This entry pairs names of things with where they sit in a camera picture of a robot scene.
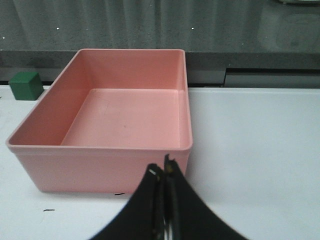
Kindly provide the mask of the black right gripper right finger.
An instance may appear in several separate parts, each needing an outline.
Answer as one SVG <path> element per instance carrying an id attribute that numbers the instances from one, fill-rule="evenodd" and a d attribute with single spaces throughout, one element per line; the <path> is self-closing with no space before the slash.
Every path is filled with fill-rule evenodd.
<path id="1" fill-rule="evenodd" d="M 245 240 L 197 195 L 178 163 L 164 157 L 164 207 L 170 240 Z"/>

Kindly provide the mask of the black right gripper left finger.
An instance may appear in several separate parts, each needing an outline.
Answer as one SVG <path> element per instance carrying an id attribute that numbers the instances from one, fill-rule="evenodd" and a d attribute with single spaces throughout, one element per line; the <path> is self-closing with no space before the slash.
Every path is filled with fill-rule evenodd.
<path id="1" fill-rule="evenodd" d="M 151 163 L 116 217 L 93 240 L 163 240 L 163 170 Z"/>

